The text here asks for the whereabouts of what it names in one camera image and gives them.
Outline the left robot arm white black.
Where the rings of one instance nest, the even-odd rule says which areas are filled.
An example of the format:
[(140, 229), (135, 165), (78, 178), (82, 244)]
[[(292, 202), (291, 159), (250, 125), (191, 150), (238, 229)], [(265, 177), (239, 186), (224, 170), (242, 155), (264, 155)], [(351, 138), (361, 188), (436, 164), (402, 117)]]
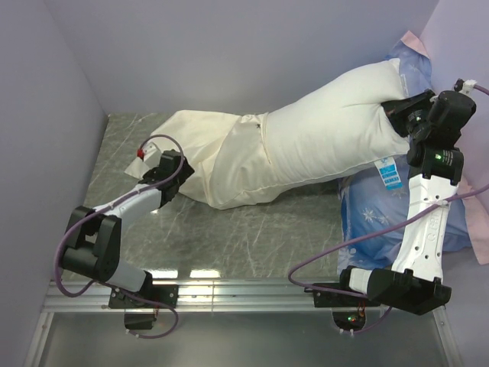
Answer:
[(149, 305), (154, 298), (153, 277), (121, 260), (121, 237), (135, 220), (169, 203), (193, 173), (181, 153), (165, 151), (159, 164), (124, 196), (96, 208), (77, 207), (55, 255), (57, 280), (61, 270), (71, 271), (127, 291), (136, 307)]

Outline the blue white pillow tag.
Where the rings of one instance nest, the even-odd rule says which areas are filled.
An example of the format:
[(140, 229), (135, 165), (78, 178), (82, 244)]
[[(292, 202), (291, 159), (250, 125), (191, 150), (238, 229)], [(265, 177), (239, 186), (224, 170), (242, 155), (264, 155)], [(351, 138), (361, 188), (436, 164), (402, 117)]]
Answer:
[(381, 158), (374, 165), (387, 190), (396, 190), (403, 186), (393, 157)]

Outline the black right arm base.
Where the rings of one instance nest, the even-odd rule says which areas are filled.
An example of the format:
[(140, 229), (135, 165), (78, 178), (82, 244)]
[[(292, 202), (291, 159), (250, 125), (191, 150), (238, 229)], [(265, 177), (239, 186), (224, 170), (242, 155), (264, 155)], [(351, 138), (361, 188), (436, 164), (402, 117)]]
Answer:
[(366, 330), (368, 307), (379, 307), (381, 304), (375, 301), (336, 292), (325, 292), (304, 288), (305, 293), (313, 296), (315, 308), (331, 308), (335, 325), (340, 332), (355, 333)]

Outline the white pillow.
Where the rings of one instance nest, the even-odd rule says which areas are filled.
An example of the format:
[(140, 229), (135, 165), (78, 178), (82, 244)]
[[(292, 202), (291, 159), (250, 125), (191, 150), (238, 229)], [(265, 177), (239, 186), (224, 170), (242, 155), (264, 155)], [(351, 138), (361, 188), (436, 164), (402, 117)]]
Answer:
[(267, 115), (264, 149), (282, 185), (348, 176), (407, 152), (383, 103), (405, 98), (400, 60), (355, 68)]

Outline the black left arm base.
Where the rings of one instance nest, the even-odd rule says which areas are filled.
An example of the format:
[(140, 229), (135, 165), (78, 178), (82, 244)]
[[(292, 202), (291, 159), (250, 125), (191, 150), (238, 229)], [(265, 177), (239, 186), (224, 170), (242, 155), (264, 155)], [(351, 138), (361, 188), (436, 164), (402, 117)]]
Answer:
[[(178, 297), (177, 284), (152, 284), (148, 290), (138, 293), (113, 288), (108, 300), (108, 309), (124, 311), (125, 329), (130, 334), (142, 339), (156, 339), (167, 336), (176, 329), (179, 323), (176, 311)], [(168, 310), (174, 315), (174, 322), (169, 330), (158, 335), (142, 335), (142, 331), (151, 331), (156, 326), (159, 312), (163, 310)]]

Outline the cream pillowcase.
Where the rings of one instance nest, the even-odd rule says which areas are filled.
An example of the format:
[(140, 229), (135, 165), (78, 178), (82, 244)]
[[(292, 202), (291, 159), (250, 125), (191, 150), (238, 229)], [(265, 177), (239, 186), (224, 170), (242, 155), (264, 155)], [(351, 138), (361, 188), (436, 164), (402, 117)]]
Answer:
[[(194, 170), (182, 195), (215, 209), (269, 203), (285, 188), (264, 147), (266, 122), (265, 114), (182, 110), (156, 128), (150, 142), (161, 152), (180, 143)], [(152, 167), (135, 158), (125, 173), (140, 179)]]

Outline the blue Elsa pillow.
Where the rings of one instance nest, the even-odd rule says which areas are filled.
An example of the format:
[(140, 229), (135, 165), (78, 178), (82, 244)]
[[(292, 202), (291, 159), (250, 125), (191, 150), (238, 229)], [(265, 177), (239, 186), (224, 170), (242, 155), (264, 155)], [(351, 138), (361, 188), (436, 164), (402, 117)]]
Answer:
[[(431, 88), (431, 60), (421, 42), (406, 32), (393, 46), (388, 59), (400, 61), (401, 83), (408, 96)], [(340, 183), (343, 239), (348, 241), (381, 231), (406, 220), (409, 206), (408, 170), (405, 156), (394, 159), (401, 186), (389, 190), (376, 167), (346, 177)], [(393, 264), (403, 240), (403, 229), (340, 249), (338, 269), (386, 268)], [(472, 248), (478, 263), (488, 263), (488, 213), (478, 198), (471, 196), (451, 204), (443, 249), (457, 252)]]

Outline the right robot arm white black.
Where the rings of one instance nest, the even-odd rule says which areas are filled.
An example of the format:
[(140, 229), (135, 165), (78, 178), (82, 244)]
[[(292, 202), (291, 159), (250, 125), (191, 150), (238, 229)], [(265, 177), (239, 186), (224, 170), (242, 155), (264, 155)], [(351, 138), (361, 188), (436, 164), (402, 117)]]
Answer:
[(423, 315), (446, 305), (452, 294), (442, 283), (442, 247), (464, 165), (464, 155), (455, 144), (476, 104), (461, 92), (435, 94), (428, 89), (382, 106), (395, 132), (410, 139), (406, 155), (410, 204), (403, 241), (391, 269), (349, 266), (340, 274), (336, 294), (348, 306), (364, 295)]

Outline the aluminium mounting rail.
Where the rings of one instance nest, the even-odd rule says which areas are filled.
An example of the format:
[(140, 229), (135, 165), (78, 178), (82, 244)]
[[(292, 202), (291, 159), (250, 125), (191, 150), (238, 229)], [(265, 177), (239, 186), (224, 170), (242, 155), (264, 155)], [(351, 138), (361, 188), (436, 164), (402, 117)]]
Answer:
[(421, 317), (372, 307), (371, 329), (341, 333), (333, 308), (282, 280), (179, 283), (179, 326), (159, 339), (125, 333), (121, 310), (95, 286), (64, 297), (50, 286), (27, 366), (460, 366), (444, 309)]

